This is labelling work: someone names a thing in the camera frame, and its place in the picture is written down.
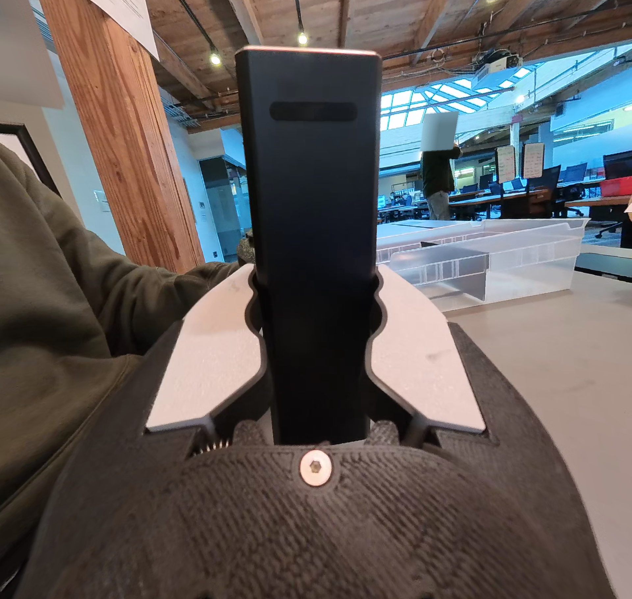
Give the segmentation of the wooden office table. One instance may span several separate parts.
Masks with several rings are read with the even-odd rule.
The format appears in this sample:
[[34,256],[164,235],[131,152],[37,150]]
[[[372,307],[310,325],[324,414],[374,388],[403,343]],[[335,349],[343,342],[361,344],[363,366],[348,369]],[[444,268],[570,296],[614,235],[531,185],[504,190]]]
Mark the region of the wooden office table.
[[449,204],[451,215],[457,220],[490,219],[492,209],[500,210],[501,219],[522,219],[527,217],[527,191],[502,195],[489,195],[467,200],[458,200]]

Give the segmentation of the black computer monitor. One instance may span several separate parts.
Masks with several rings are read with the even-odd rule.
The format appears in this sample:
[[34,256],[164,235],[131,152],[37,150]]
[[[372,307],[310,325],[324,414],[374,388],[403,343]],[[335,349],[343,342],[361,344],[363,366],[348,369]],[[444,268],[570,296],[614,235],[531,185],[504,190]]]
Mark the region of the black computer monitor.
[[632,152],[618,152],[603,156],[606,180],[632,176]]

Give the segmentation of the standing whiteboard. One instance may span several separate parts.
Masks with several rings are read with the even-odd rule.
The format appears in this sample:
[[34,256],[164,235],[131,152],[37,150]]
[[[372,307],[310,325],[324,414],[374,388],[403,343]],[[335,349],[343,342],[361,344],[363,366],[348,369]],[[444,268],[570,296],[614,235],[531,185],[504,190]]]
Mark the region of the standing whiteboard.
[[516,149],[513,145],[495,149],[496,176],[499,184],[512,182],[516,177]]
[[543,173],[544,143],[525,143],[521,156],[521,177],[525,180],[540,178]]

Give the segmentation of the black picture frame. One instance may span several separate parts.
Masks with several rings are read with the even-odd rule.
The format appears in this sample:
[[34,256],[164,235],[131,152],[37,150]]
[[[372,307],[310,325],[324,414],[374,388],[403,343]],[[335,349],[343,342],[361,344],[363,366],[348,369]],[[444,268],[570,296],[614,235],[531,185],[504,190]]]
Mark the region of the black picture frame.
[[25,124],[1,122],[1,144],[18,155],[51,192],[61,197],[57,185]]

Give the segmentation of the person's green sweatshirt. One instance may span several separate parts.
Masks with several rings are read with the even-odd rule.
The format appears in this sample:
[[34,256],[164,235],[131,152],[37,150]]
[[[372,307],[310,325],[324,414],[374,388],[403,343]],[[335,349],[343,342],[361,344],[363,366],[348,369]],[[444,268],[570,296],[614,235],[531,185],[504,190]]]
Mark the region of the person's green sweatshirt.
[[113,357],[63,240],[72,210],[1,146],[1,568],[28,543],[89,420],[138,364]]

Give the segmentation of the black flat panel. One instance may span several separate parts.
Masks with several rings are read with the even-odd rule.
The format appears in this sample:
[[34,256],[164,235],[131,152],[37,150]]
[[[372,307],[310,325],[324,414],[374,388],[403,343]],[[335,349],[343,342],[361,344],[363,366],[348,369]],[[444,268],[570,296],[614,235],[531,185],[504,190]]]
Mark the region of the black flat panel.
[[574,269],[631,283],[631,249],[582,244]]

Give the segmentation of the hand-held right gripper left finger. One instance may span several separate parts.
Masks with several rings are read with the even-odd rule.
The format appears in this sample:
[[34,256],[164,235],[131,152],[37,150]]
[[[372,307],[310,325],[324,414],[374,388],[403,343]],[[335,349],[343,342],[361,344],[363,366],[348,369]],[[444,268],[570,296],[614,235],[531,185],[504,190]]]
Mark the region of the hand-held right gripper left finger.
[[252,311],[258,297],[255,266],[245,264],[187,313],[146,420],[150,432],[202,426],[218,434],[232,426],[238,400],[259,418],[267,409],[267,353]]

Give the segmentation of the clear plastic bin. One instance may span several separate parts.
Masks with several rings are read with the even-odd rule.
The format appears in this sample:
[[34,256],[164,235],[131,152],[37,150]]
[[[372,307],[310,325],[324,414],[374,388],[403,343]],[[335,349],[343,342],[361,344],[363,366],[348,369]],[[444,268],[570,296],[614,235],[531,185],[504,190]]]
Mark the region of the clear plastic bin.
[[376,263],[388,263],[392,255],[400,252],[500,233],[487,227],[487,222],[405,220],[381,224],[377,227]]
[[571,287],[586,219],[493,219],[491,237],[392,255],[391,270],[443,312]]

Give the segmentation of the ceiling projector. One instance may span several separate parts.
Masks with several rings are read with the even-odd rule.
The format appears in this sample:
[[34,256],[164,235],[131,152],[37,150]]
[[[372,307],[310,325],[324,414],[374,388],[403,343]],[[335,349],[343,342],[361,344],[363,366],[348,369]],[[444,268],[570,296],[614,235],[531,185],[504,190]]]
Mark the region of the ceiling projector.
[[490,49],[478,56],[473,62],[475,66],[474,74],[478,76],[490,75],[492,73],[504,72],[523,65],[523,58],[510,50]]

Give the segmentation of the white board panel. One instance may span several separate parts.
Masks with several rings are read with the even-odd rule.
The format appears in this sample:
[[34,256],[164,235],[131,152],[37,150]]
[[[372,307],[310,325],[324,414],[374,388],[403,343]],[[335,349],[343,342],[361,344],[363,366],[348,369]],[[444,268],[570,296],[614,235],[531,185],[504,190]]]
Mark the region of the white board panel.
[[53,109],[65,105],[28,0],[1,0],[1,101]]

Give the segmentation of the black office chair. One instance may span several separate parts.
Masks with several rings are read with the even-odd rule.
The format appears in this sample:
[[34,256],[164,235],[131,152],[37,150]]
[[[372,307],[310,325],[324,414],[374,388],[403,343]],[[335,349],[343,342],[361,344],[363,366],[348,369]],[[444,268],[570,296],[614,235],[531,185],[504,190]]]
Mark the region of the black office chair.
[[526,181],[527,217],[550,218],[556,201],[557,183],[561,172],[561,165],[543,170],[537,178]]
[[582,186],[587,163],[581,163],[566,168],[565,176],[559,183],[559,195],[563,202],[576,201],[583,197],[584,187]]

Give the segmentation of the wooden pillar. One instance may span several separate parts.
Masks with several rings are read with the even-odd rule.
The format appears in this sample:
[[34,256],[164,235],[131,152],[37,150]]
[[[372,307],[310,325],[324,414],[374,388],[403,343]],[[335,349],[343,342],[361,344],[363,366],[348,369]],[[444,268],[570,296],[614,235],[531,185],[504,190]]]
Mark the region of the wooden pillar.
[[203,263],[147,50],[90,0],[40,0],[124,252],[184,273]]

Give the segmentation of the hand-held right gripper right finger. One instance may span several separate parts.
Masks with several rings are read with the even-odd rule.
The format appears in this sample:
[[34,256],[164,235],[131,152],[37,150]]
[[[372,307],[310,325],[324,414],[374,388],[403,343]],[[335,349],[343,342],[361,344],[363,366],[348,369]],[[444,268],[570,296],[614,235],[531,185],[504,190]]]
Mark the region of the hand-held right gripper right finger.
[[380,317],[367,342],[368,378],[433,427],[483,433],[486,423],[444,314],[387,265],[376,274]]

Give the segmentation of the grey desk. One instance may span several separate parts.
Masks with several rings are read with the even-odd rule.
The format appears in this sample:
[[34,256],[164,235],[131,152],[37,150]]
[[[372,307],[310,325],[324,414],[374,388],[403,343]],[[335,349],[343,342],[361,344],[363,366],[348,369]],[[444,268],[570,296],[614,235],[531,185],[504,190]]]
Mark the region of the grey desk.
[[618,598],[631,597],[631,283],[445,313],[526,399],[579,488]]

